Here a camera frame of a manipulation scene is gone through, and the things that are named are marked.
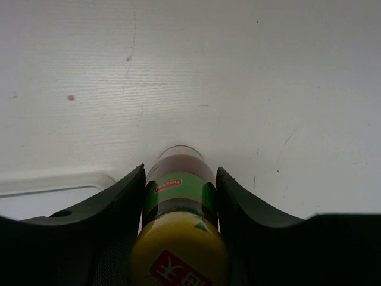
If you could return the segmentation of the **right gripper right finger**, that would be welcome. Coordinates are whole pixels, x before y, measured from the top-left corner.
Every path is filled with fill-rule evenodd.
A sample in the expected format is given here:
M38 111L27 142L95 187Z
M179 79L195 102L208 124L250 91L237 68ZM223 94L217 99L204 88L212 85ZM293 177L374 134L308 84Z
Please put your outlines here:
M300 219L216 176L220 229L231 255L230 285L379 285L380 215Z

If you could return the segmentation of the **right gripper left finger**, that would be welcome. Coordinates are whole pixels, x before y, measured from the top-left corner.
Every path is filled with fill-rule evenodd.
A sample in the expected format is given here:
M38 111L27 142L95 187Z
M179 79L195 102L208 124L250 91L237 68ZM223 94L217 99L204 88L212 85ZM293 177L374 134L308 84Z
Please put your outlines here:
M113 186L48 217L1 218L2 285L127 285L146 174L137 166Z

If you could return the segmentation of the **yellow-capped sauce bottle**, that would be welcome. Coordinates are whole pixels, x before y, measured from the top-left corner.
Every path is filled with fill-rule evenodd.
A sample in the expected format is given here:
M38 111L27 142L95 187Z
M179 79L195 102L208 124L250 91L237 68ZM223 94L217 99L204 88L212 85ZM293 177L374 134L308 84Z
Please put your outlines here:
M142 227L129 285L227 285L230 259L218 230L216 179L192 147L166 149L146 176Z

